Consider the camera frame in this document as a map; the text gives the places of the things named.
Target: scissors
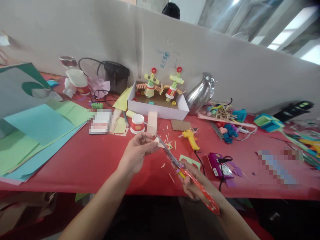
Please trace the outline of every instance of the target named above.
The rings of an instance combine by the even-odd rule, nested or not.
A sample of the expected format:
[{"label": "scissors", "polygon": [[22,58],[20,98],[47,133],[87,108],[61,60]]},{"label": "scissors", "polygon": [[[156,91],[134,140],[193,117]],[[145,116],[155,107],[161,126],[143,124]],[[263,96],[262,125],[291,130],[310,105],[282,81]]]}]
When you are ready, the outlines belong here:
[{"label": "scissors", "polygon": [[199,183],[199,181],[184,167],[182,167],[182,165],[178,162],[178,160],[173,156],[173,154],[170,152],[170,150],[167,148],[167,146],[164,144],[164,142],[161,140],[161,138],[159,137],[158,134],[156,134],[157,138],[159,138],[159,142],[163,145],[163,150],[165,151],[165,153],[167,154],[167,156],[169,157],[169,159],[171,160],[171,162],[173,163],[173,165],[179,169],[179,174],[181,175],[181,177],[185,178],[186,176],[189,176],[190,179],[193,181],[193,183],[200,189],[200,191],[204,194],[204,196],[207,198],[207,200],[209,201],[210,204],[205,203],[204,201],[202,201],[207,208],[210,209],[211,212],[213,212],[214,214],[219,215],[220,214],[220,209],[218,204],[213,200],[212,196],[208,193],[208,191],[204,188],[204,186]]}]

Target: blue paper sheet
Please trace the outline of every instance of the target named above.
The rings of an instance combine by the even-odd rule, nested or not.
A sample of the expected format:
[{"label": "blue paper sheet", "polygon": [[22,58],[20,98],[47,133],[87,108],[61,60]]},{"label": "blue paper sheet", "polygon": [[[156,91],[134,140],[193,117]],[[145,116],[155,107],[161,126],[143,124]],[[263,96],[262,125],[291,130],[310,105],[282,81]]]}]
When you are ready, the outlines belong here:
[{"label": "blue paper sheet", "polygon": [[54,80],[48,80],[47,83],[50,85],[50,87],[54,87],[54,86],[59,85],[59,83],[57,83],[57,82],[54,81]]},{"label": "blue paper sheet", "polygon": [[43,146],[55,141],[75,127],[46,104],[4,119]]},{"label": "blue paper sheet", "polygon": [[26,161],[23,165],[17,168],[12,173],[3,175],[4,178],[9,178],[21,182],[28,180],[43,164],[45,164],[80,128],[79,126],[69,132],[62,138],[55,141],[50,146],[46,147],[35,156]]}]

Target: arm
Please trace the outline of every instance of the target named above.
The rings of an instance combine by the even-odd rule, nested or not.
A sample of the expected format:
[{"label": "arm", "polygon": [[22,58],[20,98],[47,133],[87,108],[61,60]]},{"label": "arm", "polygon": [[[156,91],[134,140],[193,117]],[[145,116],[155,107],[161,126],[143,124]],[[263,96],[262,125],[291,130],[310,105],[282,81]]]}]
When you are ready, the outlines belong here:
[{"label": "arm", "polygon": [[92,200],[69,223],[59,239],[102,239],[134,176],[143,165],[144,156],[156,151],[148,133],[133,137],[120,160],[117,170],[102,185]]},{"label": "arm", "polygon": [[[184,162],[185,168],[187,168],[191,174],[207,189],[213,199],[220,207],[220,215],[217,216],[223,230],[228,236],[228,239],[259,239],[258,236],[252,231],[246,221],[241,217],[238,211],[225,199],[221,192],[211,184],[211,182],[200,172],[194,168],[191,164]],[[183,179],[178,175],[183,183],[184,192],[192,199],[200,198],[207,201],[203,193],[191,182],[190,177]]]}]

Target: yellow glue gun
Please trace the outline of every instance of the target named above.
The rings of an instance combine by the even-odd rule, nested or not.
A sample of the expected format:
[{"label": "yellow glue gun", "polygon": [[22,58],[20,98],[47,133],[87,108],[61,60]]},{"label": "yellow glue gun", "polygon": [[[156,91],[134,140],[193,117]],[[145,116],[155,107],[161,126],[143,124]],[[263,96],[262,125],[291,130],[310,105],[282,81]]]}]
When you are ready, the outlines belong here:
[{"label": "yellow glue gun", "polygon": [[193,138],[194,133],[188,129],[187,131],[182,133],[183,137],[187,137],[189,139],[189,142],[191,144],[191,147],[193,150],[199,150],[200,148],[198,147],[198,145],[196,144],[196,141]]}]

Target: table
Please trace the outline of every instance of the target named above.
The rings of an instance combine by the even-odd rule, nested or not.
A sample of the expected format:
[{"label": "table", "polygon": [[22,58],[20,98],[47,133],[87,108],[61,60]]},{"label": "table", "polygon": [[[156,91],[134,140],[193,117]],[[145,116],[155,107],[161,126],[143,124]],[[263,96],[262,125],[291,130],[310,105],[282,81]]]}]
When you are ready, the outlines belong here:
[{"label": "table", "polygon": [[[64,89],[63,84],[54,88],[58,93]],[[77,104],[90,108],[87,97],[83,101],[73,100]],[[277,183],[274,175],[258,160],[258,150],[270,150],[272,154],[288,145],[269,136],[278,136],[278,133],[268,134],[258,131],[245,141],[234,140],[232,144],[220,141],[213,131],[210,123],[198,119],[197,116],[187,116],[185,121],[190,121],[192,127],[198,127],[195,135],[200,147],[198,155],[203,161],[206,176],[218,187],[220,180],[216,179],[210,168],[207,155],[210,152],[220,153],[233,157],[233,161],[242,169],[244,176],[235,176],[236,187],[228,188],[222,184],[221,192],[230,198],[273,198],[320,200],[320,171],[312,170],[306,163],[297,164],[290,162],[285,167],[290,173],[295,174],[299,180],[297,185],[281,185]],[[179,159],[185,155],[197,160],[188,139],[178,138],[181,131],[173,131],[170,120],[158,118],[158,134],[162,139],[176,141],[176,150],[171,150]],[[0,183],[0,190],[9,191],[48,191],[48,192],[77,192],[95,193],[103,182],[116,170],[122,153],[128,141],[133,137],[128,132],[126,137],[115,135],[89,135],[88,124],[73,136],[28,182],[19,186]],[[169,176],[173,173],[174,182]],[[182,184],[174,175],[174,170],[162,149],[147,156],[141,171],[133,178],[127,194],[141,195],[168,195],[184,196]]]}]

